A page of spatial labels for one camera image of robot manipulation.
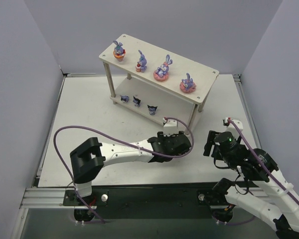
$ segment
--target purple rabbit toy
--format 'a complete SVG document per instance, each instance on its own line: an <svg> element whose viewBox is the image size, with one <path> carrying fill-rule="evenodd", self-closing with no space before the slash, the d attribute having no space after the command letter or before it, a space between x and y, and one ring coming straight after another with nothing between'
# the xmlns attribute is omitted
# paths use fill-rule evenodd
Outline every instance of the purple rabbit toy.
<svg viewBox="0 0 299 239"><path fill-rule="evenodd" d="M186 73L187 79L181 80L179 88L184 93L192 93L196 90L196 84L193 82L193 79L190 77L189 73Z"/></svg>
<svg viewBox="0 0 299 239"><path fill-rule="evenodd" d="M157 81L166 81L168 79L168 71L169 71L169 65L173 63L173 60L170 58L169 55L166 55L166 61L161 64L160 67L157 68L157 70L154 71L154 78Z"/></svg>
<svg viewBox="0 0 299 239"><path fill-rule="evenodd" d="M137 72L144 72L147 68L147 60L145 59L145 56L142 54L142 52L139 50L139 53L141 54L140 61L138 61L135 69Z"/></svg>
<svg viewBox="0 0 299 239"><path fill-rule="evenodd" d="M116 47L114 48L113 55L118 61L123 61L123 58L125 57L125 50L123 49L123 44L117 41L113 41Z"/></svg>

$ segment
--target tabletop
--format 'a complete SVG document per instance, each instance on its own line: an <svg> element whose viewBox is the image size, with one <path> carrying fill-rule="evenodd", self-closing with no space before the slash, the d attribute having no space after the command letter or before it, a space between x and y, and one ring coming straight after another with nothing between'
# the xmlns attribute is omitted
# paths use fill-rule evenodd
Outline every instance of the tabletop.
<svg viewBox="0 0 299 239"><path fill-rule="evenodd" d="M204 101L219 74L219 71L215 69L126 34L121 35L117 41L123 43L123 48L126 50L123 61L119 62L113 56L113 51L116 46L114 43L100 54L99 58L101 61L123 69L132 75L177 94L193 103L201 104ZM138 50L141 50L147 59L147 69L144 73L136 72L135 70L135 66L140 58ZM173 60L173 63L169 66L169 78L165 82L159 82L154 79L153 72L157 67L163 64L167 54L169 54ZM181 80L187 79L186 73L190 74L190 77L197 85L195 92L191 94L183 93L179 89Z"/></svg>
<svg viewBox="0 0 299 239"><path fill-rule="evenodd" d="M117 84L124 78L125 76L113 76L113 81ZM151 120L127 111L119 104L113 105L109 93L105 76L65 79L39 187L64 187L71 182L53 147L53 135L63 126L76 124L92 127L128 142L148 139L162 131L162 126ZM218 76L201 114L193 132L195 145L188 156L165 163L129 162L110 165L102 168L92 184L217 182L223 177L234 180L237 173L232 170L219 170L214 167L211 157L203 156L208 132L224 131L226 127L222 125L222 119L225 117L240 119L244 125L243 134L251 146L256 147L232 75ZM111 143L107 138L81 129L67 129L58 135L58 148L70 168L70 152L90 137L98 137L100 142Z"/></svg>

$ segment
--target figurine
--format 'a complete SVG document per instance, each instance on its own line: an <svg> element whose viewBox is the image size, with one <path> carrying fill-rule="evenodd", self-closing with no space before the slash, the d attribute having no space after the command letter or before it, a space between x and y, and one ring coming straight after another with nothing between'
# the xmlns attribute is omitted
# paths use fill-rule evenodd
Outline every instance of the figurine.
<svg viewBox="0 0 299 239"><path fill-rule="evenodd" d="M135 69L137 72L144 72L147 68L147 60L145 59L145 56L142 54L142 52L139 50L139 53L141 54L140 61L138 61Z"/></svg>
<svg viewBox="0 0 299 239"><path fill-rule="evenodd" d="M138 98L135 98L135 96L133 96L133 102L135 104L135 107L140 107L141 106L141 100Z"/></svg>
<svg viewBox="0 0 299 239"><path fill-rule="evenodd" d="M129 101L130 97L128 96L121 96L121 101L124 103L127 103Z"/></svg>
<svg viewBox="0 0 299 239"><path fill-rule="evenodd" d="M155 113L156 113L157 106L149 106L149 105L148 105L148 109L149 109L149 114L150 114L151 116L153 116L153 115L155 115Z"/></svg>
<svg viewBox="0 0 299 239"><path fill-rule="evenodd" d="M173 61L170 59L170 56L166 55L166 61L154 71L153 75L157 81L166 81L168 79L168 70L169 65L172 64Z"/></svg>
<svg viewBox="0 0 299 239"><path fill-rule="evenodd" d="M125 50L123 49L123 44L117 41L113 41L116 47L114 48L113 55L118 61L123 61L125 57Z"/></svg>
<svg viewBox="0 0 299 239"><path fill-rule="evenodd" d="M196 90L196 84L193 82L193 79L190 77L188 73L186 73L187 79L181 80L179 84L179 88L184 93L192 93Z"/></svg>

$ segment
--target white table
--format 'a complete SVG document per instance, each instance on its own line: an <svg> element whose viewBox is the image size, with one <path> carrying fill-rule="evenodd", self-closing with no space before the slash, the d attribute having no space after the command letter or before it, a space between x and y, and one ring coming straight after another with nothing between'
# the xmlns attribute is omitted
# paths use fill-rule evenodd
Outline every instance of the white table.
<svg viewBox="0 0 299 239"><path fill-rule="evenodd" d="M184 120L190 129L194 129L201 116L198 113L202 112L219 71L126 34L121 35L117 41L123 43L126 50L123 61L120 62L113 56L116 46L114 43L99 56L104 63L113 103L119 103L160 125L161 119L169 115ZM143 73L135 70L140 58L138 50L141 50L147 59L147 69ZM169 66L169 78L165 82L159 82L154 79L153 72L165 61L167 54L173 60ZM127 77L116 89L109 64L127 72ZM190 94L182 92L179 88L181 80L187 78L186 73L190 74L197 85L195 92ZM120 95L129 96L130 101L121 102ZM134 106L133 96L141 100L141 107ZM147 105L158 107L155 116L149 115Z"/></svg>
<svg viewBox="0 0 299 239"><path fill-rule="evenodd" d="M113 77L113 81L119 84L124 78L125 76L116 76ZM84 125L128 142L150 138L162 130L162 126L149 119L125 110L119 104L113 105L107 97L108 93L106 77L65 79L39 187L64 187L71 182L52 141L53 134L62 126ZM213 159L202 155L208 132L225 130L222 126L224 117L239 118L244 125L244 135L251 146L256 147L232 75L219 75L194 131L195 146L188 156L166 163L134 162L111 165L103 168L92 184L217 182L223 177L234 180L237 176L235 172L216 169ZM87 138L94 136L101 142L110 142L102 136L80 129L68 129L59 134L57 144L69 167L69 153Z"/></svg>

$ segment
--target lower shelf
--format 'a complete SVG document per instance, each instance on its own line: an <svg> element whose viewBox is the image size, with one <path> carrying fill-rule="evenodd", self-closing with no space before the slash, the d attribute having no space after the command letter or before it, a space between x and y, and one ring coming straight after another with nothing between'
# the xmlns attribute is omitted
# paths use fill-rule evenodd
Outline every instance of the lower shelf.
<svg viewBox="0 0 299 239"><path fill-rule="evenodd" d="M115 89L115 92L116 97L111 97L111 100L160 125L163 125L164 117L175 117L188 123L193 108L193 103L171 95L160 88L149 85L134 77L130 80L125 78ZM127 103L122 102L120 95L129 96L130 100ZM141 100L140 107L135 107L133 96ZM157 106L156 114L154 116L149 114L148 105ZM200 116L201 113L197 112L192 129L194 129Z"/></svg>

